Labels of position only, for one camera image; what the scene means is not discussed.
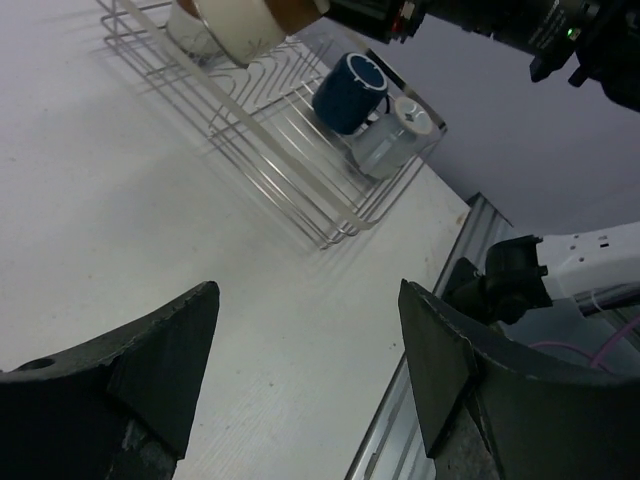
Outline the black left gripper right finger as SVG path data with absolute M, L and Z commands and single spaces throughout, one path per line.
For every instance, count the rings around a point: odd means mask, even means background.
M 444 303 L 443 330 L 469 348 L 459 408 L 428 457 L 440 478 L 635 479 L 639 381 L 575 365 L 514 342 Z

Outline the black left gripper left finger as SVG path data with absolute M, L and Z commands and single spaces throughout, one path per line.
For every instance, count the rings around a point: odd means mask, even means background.
M 215 282 L 203 282 L 137 320 L 2 373 L 2 478 L 173 478 L 219 297 Z

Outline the brown white cup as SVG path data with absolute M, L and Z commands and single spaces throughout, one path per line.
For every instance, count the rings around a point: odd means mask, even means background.
M 235 65 L 246 68 L 321 19 L 328 1 L 210 0 L 193 8 L 214 45 Z
M 221 54 L 191 1 L 172 1 L 166 23 L 169 38 L 187 55 L 210 59 Z

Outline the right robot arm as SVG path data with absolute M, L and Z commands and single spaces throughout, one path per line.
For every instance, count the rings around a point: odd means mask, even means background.
M 571 56 L 568 82 L 599 83 L 605 96 L 639 109 L 639 4 L 636 1 L 333 1 L 328 16 L 382 43 L 404 42 L 425 16 L 532 56 L 540 82 Z M 489 248 L 485 267 L 460 259 L 442 295 L 485 325 L 513 324 L 527 311 L 579 294 L 639 284 L 639 225 L 569 235 L 533 235 Z

